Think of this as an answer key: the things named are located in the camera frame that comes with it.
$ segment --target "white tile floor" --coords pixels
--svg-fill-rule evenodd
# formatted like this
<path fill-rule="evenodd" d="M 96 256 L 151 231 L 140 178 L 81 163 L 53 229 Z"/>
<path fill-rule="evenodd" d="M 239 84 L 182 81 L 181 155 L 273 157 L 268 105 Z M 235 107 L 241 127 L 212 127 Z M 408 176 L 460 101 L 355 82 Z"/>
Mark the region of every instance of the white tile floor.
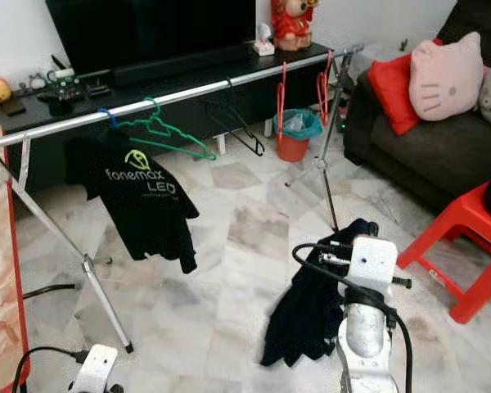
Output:
<path fill-rule="evenodd" d="M 330 234 L 318 174 L 292 189 L 284 182 L 311 165 L 313 141 L 303 163 L 279 160 L 273 140 L 262 158 L 233 138 L 227 155 L 215 162 L 169 153 L 157 160 L 185 187 L 200 211 L 190 220 L 198 270 L 183 275 L 177 261 L 158 256 L 132 261 L 99 200 L 86 201 L 81 187 L 59 187 L 38 196 L 40 203 L 90 255 L 112 256 L 98 265 L 135 352 L 125 354 L 78 261 L 33 217 L 18 222 L 25 291 L 56 282 L 83 283 L 27 300 L 30 346 L 70 349 L 94 343 L 115 346 L 119 358 L 110 383 L 129 393 L 323 393 L 340 392 L 335 354 L 317 362 L 302 358 L 261 368 L 265 324 L 270 310 L 299 265 L 291 249 Z M 342 156 L 340 136 L 330 151 L 330 180 L 341 226 L 362 217 L 376 221 L 381 236 L 400 250 L 433 219 L 405 191 L 370 168 Z M 437 260 L 469 285 L 487 263 L 467 242 L 442 245 Z M 448 316 L 453 299 L 416 266 L 398 273 L 414 278 L 414 288 L 395 289 L 393 306 L 409 326 L 414 350 L 415 393 L 491 392 L 491 305 L 467 325 Z M 394 335 L 391 371 L 403 391 L 404 345 Z M 79 366 L 53 354 L 33 357 L 28 382 L 37 393 L 66 391 Z"/>

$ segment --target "red figurine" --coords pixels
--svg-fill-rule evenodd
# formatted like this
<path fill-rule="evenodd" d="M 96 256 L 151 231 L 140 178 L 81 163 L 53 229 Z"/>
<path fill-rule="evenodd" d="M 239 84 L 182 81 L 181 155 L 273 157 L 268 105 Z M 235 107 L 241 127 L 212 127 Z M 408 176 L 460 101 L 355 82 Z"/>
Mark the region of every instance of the red figurine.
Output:
<path fill-rule="evenodd" d="M 318 0 L 271 0 L 275 47 L 295 52 L 311 45 L 309 22 Z"/>

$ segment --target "sofa cushion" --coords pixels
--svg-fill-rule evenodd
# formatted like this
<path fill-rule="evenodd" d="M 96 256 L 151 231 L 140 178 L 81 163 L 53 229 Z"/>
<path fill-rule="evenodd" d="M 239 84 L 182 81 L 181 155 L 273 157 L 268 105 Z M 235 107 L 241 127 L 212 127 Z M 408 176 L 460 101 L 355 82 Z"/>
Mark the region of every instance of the sofa cushion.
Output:
<path fill-rule="evenodd" d="M 423 41 L 412 52 L 411 105 L 429 121 L 467 112 L 476 105 L 483 79 L 478 33 L 443 46 Z"/>
<path fill-rule="evenodd" d="M 491 0 L 460 0 L 438 37 L 455 43 L 471 31 L 480 33 L 484 64 L 491 67 Z"/>
<path fill-rule="evenodd" d="M 375 61 L 367 75 L 398 135 L 405 134 L 421 121 L 409 101 L 410 74 L 409 54 L 392 61 Z"/>
<path fill-rule="evenodd" d="M 491 124 L 476 113 L 422 122 L 401 137 L 381 115 L 372 142 L 454 196 L 491 178 Z"/>

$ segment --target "red hanger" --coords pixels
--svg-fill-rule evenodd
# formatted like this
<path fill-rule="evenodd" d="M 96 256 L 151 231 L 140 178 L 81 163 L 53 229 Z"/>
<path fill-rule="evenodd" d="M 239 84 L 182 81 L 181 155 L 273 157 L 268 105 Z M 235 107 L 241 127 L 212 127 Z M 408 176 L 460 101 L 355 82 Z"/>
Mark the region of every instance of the red hanger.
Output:
<path fill-rule="evenodd" d="M 332 62 L 333 51 L 330 49 L 327 55 L 326 70 L 319 72 L 317 77 L 318 105 L 320 106 L 320 119 L 323 125 L 329 123 L 329 92 L 327 91 L 327 84 L 329 83 Z"/>
<path fill-rule="evenodd" d="M 282 139 L 282 130 L 284 128 L 284 106 L 286 105 L 286 75 L 287 63 L 284 61 L 282 81 L 278 84 L 277 87 L 278 141 Z"/>

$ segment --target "blue plastic bag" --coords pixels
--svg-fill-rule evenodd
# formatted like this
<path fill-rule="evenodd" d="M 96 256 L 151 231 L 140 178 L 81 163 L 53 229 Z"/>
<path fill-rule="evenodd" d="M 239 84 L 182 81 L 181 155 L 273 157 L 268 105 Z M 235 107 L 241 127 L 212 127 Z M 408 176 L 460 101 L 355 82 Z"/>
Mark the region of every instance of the blue plastic bag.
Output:
<path fill-rule="evenodd" d="M 278 132 L 278 115 L 273 118 L 275 132 Z M 317 137 L 322 133 L 320 119 L 309 109 L 288 109 L 284 111 L 282 133 L 288 137 L 303 141 Z"/>

